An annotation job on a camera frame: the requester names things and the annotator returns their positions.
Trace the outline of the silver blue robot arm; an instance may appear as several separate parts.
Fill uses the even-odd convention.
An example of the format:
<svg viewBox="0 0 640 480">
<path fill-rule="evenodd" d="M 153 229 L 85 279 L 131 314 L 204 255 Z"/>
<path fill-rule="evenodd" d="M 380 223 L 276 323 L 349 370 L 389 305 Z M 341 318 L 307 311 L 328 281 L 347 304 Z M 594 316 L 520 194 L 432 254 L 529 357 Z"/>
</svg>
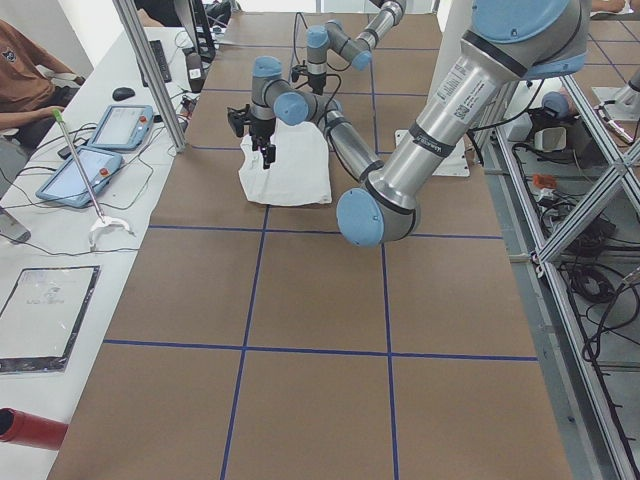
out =
<svg viewBox="0 0 640 480">
<path fill-rule="evenodd" d="M 371 63 L 372 51 L 380 40 L 401 22 L 406 13 L 405 0 L 373 1 L 373 4 L 379 12 L 355 38 L 351 38 L 337 20 L 308 28 L 304 66 L 314 94 L 324 93 L 329 50 L 345 60 L 347 66 L 361 71 Z"/>
<path fill-rule="evenodd" d="M 411 234 L 420 221 L 417 194 L 506 84 L 568 75 L 586 59 L 587 1 L 475 1 L 461 52 L 387 161 L 379 160 L 327 96 L 293 88 L 274 57 L 258 57 L 251 101 L 229 111 L 237 136 L 249 136 L 265 166 L 276 159 L 278 123 L 310 122 L 334 148 L 357 186 L 337 204 L 341 234 L 376 246 Z"/>
</svg>

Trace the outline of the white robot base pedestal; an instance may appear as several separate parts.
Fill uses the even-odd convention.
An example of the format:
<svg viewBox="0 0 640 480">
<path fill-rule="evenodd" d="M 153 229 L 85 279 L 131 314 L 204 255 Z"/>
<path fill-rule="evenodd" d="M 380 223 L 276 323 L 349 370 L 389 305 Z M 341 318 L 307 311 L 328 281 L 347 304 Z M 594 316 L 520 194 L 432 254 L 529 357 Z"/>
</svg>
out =
<svg viewBox="0 0 640 480">
<path fill-rule="evenodd" d="M 387 178 L 425 181 L 448 161 L 504 83 L 505 70 L 472 30 L 472 1 L 451 1 L 427 104 L 384 167 Z"/>
</svg>

